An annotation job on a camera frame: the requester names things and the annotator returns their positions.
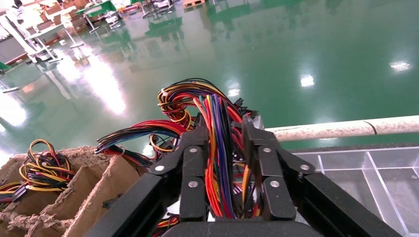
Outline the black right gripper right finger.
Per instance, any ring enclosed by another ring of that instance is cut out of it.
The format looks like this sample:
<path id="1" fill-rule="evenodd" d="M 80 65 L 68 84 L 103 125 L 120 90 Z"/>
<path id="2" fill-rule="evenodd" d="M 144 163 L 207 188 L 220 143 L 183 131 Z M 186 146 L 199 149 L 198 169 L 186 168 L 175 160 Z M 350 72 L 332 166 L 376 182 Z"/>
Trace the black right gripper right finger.
<path id="1" fill-rule="evenodd" d="M 286 236 L 396 237 L 398 233 L 272 132 L 243 117 L 248 168 L 262 188 L 262 216 Z"/>

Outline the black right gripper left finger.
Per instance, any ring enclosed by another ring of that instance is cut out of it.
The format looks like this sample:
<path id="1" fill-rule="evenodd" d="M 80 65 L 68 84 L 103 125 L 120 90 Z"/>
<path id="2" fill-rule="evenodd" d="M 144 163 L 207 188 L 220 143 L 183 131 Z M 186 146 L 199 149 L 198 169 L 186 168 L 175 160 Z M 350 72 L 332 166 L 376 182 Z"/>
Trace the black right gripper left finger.
<path id="1" fill-rule="evenodd" d="M 181 135 L 178 148 L 151 166 L 84 236 L 150 237 L 178 200 L 180 221 L 204 221 L 208 131 L 202 114 L 195 125 Z"/>

